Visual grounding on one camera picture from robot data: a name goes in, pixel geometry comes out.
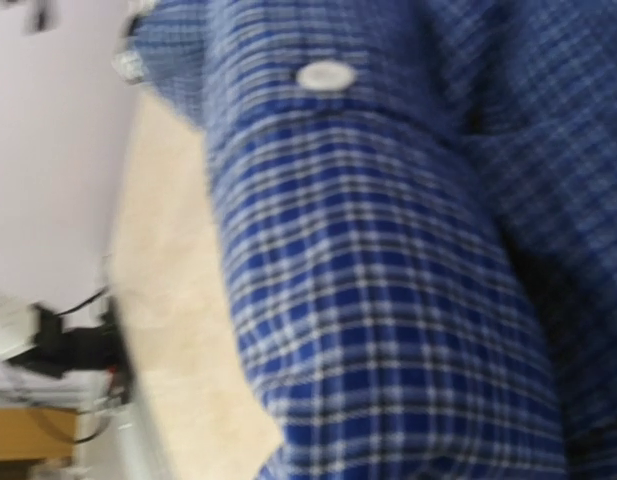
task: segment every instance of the beige countertop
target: beige countertop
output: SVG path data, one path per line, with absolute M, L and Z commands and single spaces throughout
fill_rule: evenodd
M 168 106 L 144 94 L 128 153 L 112 278 L 175 475 L 245 480 L 280 436 L 239 368 L 202 142 Z

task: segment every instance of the person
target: person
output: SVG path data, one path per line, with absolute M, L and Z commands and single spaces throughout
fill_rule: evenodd
M 617 478 L 617 0 L 162 0 L 262 479 Z

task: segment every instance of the white button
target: white button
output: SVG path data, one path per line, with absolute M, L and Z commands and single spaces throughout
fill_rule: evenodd
M 140 83 L 146 76 L 144 62 L 135 50 L 122 50 L 113 57 L 112 65 L 128 83 Z
M 131 15 L 146 16 L 151 13 L 159 3 L 159 0 L 131 0 L 129 10 Z
M 356 78 L 354 68 L 334 60 L 309 63 L 297 73 L 299 85 L 315 92 L 341 92 L 355 83 Z

